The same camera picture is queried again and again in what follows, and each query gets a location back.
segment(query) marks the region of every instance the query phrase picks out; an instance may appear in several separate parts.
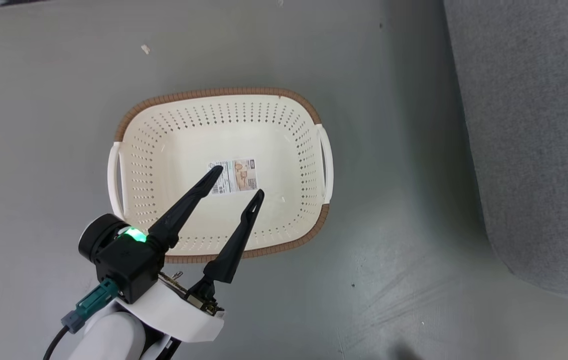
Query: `label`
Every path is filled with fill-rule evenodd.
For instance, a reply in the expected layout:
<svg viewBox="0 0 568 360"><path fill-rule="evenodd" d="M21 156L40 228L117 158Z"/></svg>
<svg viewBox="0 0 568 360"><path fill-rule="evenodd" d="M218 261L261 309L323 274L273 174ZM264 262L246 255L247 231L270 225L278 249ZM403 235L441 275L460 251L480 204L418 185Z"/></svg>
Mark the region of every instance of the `label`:
<svg viewBox="0 0 568 360"><path fill-rule="evenodd" d="M208 170L219 165L224 168L224 171L213 185L211 194L224 195L258 189L255 159L213 161L209 162Z"/></svg>

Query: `white handle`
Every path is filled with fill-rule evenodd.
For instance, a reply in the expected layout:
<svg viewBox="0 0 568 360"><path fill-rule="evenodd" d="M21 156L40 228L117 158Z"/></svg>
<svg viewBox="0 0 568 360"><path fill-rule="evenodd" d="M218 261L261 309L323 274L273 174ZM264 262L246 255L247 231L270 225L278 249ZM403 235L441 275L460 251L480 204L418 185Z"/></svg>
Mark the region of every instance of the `white handle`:
<svg viewBox="0 0 568 360"><path fill-rule="evenodd" d="M326 133L326 130L320 123L318 123L316 126L320 134L320 142L322 142L324 166L326 167L326 173L324 174L326 180L324 203L329 204L330 198L332 198L332 187L335 180L335 170L332 167L332 149L330 148L330 141L328 140L328 134Z"/></svg>
<svg viewBox="0 0 568 360"><path fill-rule="evenodd" d="M113 147L110 148L108 155L108 168L106 169L106 178L108 182L108 198L110 198L110 206L113 208L115 216L124 219L124 210L119 202L119 191L117 189L117 161L119 160L119 146L122 143L115 141Z"/></svg>

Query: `brown woven rim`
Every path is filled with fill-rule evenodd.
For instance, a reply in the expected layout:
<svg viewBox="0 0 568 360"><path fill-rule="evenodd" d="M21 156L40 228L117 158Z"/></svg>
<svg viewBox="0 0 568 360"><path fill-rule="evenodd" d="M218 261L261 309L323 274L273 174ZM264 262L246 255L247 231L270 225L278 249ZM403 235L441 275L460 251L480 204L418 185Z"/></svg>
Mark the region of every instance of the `brown woven rim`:
<svg viewBox="0 0 568 360"><path fill-rule="evenodd" d="M310 114L311 118L313 119L313 123L321 124L322 121L320 120L320 116L315 111L315 108L311 103L308 102L303 96L299 95L294 91L290 91L288 89L280 89L280 88L218 88L218 89L204 89L204 90L195 90L195 91L186 91L180 93L172 93L170 95L163 95L163 96L156 96L144 100L133 107L129 112L124 115L122 120L119 122L119 126L117 126L117 132L115 133L115 141L121 142L124 140L124 133L126 132L126 128L128 127L129 123L133 121L133 118L144 109L148 107L152 107L154 105L160 105L165 103L172 103L174 101L179 100L189 100L189 99L197 99L197 98L206 98L209 96L223 96L223 95L275 95L275 96L284 96L286 98L290 98L294 101L297 101L300 105L306 109L308 114ZM286 251L290 249L297 248L306 244L307 242L311 241L315 235L323 227L324 222L326 221L326 217L328 216L328 211L330 209L330 205L325 203L322 205L322 210L320 212L320 216L317 219L317 222L311 228L309 232L305 235L300 237L299 239L289 241L283 244L277 244L274 246L258 248L255 250L247 250L243 253L243 258L254 258L257 256L268 255L279 253L280 251ZM165 262L170 264L192 264L194 263L206 263L210 262L211 260L215 259L217 255L166 255Z"/></svg>

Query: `laundry basket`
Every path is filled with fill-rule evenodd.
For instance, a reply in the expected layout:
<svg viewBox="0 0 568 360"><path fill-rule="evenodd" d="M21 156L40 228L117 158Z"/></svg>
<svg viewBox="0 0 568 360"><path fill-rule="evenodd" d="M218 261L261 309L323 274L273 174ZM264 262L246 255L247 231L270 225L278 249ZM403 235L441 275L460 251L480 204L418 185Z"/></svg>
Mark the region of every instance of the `laundry basket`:
<svg viewBox="0 0 568 360"><path fill-rule="evenodd" d="M167 262L212 260L257 188L266 196L245 258L296 248L322 228L333 190L329 139L308 101L276 88L189 91L133 107L108 158L113 212L146 232L219 164L224 173L182 228Z"/></svg>

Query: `concrete floor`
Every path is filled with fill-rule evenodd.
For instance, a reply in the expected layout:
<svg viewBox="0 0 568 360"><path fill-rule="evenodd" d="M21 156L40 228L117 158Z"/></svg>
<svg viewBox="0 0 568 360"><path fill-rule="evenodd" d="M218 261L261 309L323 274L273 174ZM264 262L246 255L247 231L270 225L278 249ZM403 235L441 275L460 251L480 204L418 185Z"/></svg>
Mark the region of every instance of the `concrete floor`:
<svg viewBox="0 0 568 360"><path fill-rule="evenodd" d="M313 241L245 260L218 287L222 333L176 358L568 359L568 300L510 275L482 235L439 1L232 3L0 9L0 359L41 357L96 284L76 242L110 211L121 116L219 86L308 98L332 142L335 193ZM166 271L190 285L201 269Z"/></svg>

